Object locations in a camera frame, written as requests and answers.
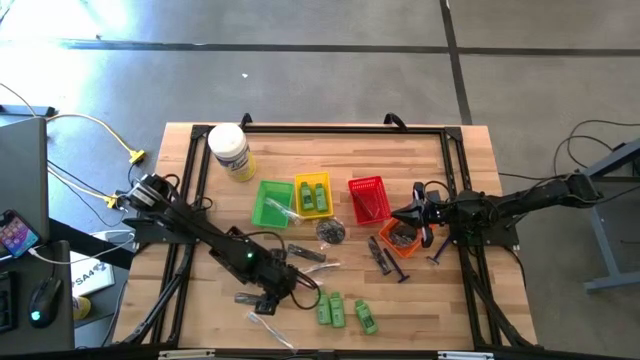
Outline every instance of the gray floor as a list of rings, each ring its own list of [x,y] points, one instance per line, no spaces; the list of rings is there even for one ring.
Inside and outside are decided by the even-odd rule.
[[[449,3],[460,46],[640,46],[637,1]],[[46,29],[29,25],[38,20]],[[438,1],[17,0],[0,25],[0,39],[23,46],[0,47],[0,81],[34,104],[107,120],[132,146],[149,150],[146,170],[153,168],[167,121],[239,121],[250,112],[260,122],[379,123],[393,111],[408,123],[460,123],[448,55],[88,51],[33,42],[96,35],[158,42],[446,46]],[[461,65],[473,123],[489,126],[501,171],[550,175],[555,146],[582,120],[638,122],[637,57],[469,55]],[[7,100],[16,102],[0,94],[0,102]],[[640,135],[637,128],[583,131],[611,145]],[[127,154],[99,127],[63,119],[49,135],[50,158],[67,170],[104,191],[126,187]],[[597,144],[578,140],[575,148],[587,163],[605,155]],[[575,167],[561,156],[561,171]],[[505,191],[531,184],[502,181]],[[102,213],[118,220],[107,209]],[[51,214],[84,231],[105,228],[54,181]],[[548,209],[528,216],[518,230],[540,343],[640,356],[640,286],[593,295],[582,289],[583,281],[605,275],[587,214]]]

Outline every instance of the computer mouse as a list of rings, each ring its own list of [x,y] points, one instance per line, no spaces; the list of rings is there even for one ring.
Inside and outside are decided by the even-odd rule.
[[[62,280],[49,277],[42,280],[31,293],[29,302],[29,322],[35,328],[44,328],[53,322],[58,315],[58,301]]]

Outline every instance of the wooden table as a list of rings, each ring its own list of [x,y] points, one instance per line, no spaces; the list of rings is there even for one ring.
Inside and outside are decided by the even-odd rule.
[[[167,124],[156,167],[158,174],[182,174],[191,123]],[[485,126],[462,127],[471,181],[474,189],[500,194],[489,132]],[[225,175],[212,158],[205,195],[215,202],[208,211],[209,221],[223,231],[232,225],[245,232],[259,230],[250,221],[260,180],[293,182],[294,175],[328,171],[331,177],[335,215],[347,227],[343,244],[326,251],[328,258],[342,263],[339,269],[324,270],[313,277],[324,282],[328,292],[340,291],[345,298],[347,326],[334,329],[316,323],[315,311],[295,307],[285,299],[273,317],[265,319],[282,331],[300,349],[387,349],[433,350],[471,349],[471,332],[462,287],[457,250],[449,247],[441,265],[434,266],[425,257],[433,255],[448,230],[438,228],[429,249],[419,249],[410,259],[400,259],[400,266],[411,279],[397,284],[397,274],[382,276],[367,247],[367,238],[376,235],[382,223],[357,226],[347,181],[380,175],[384,180],[392,209],[411,200],[414,181],[444,179],[440,141],[430,135],[371,134],[249,134],[249,144],[258,170],[246,183],[236,183]],[[452,152],[457,171],[455,151]],[[197,168],[192,179],[195,193]],[[291,226],[281,231],[286,242],[319,250],[314,224]],[[256,237],[265,247],[277,247],[275,240]],[[208,348],[282,348],[265,329],[251,323],[247,305],[235,304],[236,292],[261,292],[255,286],[243,286],[222,269],[207,253],[209,247],[197,247],[182,326],[181,347]],[[165,264],[166,245],[152,245],[138,255],[131,267],[124,301],[114,339],[131,333],[155,302]],[[299,267],[312,262],[290,257]],[[487,248],[490,279],[496,302],[510,321],[529,341],[535,333],[523,286],[522,275],[513,257],[502,248]],[[313,303],[315,293],[296,290],[299,301]],[[379,331],[364,335],[354,312],[357,299],[364,299],[378,322]],[[486,312],[478,306],[483,334],[488,339]],[[173,303],[165,321],[166,334],[173,318]]]

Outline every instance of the white jar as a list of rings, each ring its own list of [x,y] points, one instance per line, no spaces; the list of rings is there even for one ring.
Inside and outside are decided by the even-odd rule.
[[[207,139],[213,155],[235,181],[247,181],[256,172],[256,161],[247,137],[236,124],[216,125]]]

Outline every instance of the green bottle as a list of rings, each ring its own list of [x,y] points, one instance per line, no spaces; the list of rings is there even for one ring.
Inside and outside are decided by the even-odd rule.
[[[306,181],[300,184],[300,198],[302,199],[302,210],[313,210],[313,198],[311,197],[311,189]]]
[[[339,292],[336,291],[331,294],[329,304],[331,304],[331,324],[333,327],[345,327],[344,304]]]
[[[358,315],[358,319],[360,319],[360,324],[362,324],[365,334],[371,335],[378,331],[378,324],[373,320],[369,306],[362,300],[356,301],[356,315]]]
[[[322,184],[316,184],[316,209],[319,212],[326,212],[329,210],[327,205],[327,194],[322,187]]]
[[[331,324],[331,306],[329,305],[329,297],[323,292],[320,293],[320,302],[318,302],[318,324]]]

